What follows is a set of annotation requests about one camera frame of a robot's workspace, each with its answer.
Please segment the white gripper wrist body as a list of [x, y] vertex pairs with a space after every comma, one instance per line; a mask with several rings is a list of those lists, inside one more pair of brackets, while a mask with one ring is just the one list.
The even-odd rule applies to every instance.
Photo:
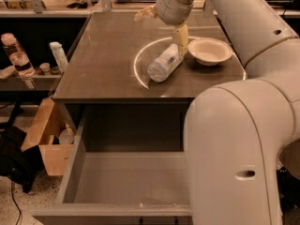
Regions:
[[157, 0], [158, 17], [168, 25], [179, 25], [189, 16], [192, 4], [182, 4], [177, 0]]

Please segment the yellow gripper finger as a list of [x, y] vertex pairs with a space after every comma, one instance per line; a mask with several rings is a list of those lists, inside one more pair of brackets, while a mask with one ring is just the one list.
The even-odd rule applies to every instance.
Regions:
[[188, 50], [188, 26], [185, 23], [174, 27], [172, 41], [177, 45], [179, 55], [184, 57]]
[[134, 21], [141, 21], [143, 18], [154, 19], [158, 16], [157, 7], [155, 5], [147, 6], [138, 11], [134, 16]]

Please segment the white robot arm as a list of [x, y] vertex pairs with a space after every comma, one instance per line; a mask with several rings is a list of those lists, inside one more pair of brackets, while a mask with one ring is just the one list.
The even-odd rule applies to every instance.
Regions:
[[[194, 0], [139, 11], [184, 22]], [[264, 0], [211, 0], [248, 79], [199, 94], [184, 150], [194, 225], [282, 225], [278, 154], [299, 137], [299, 37]]]

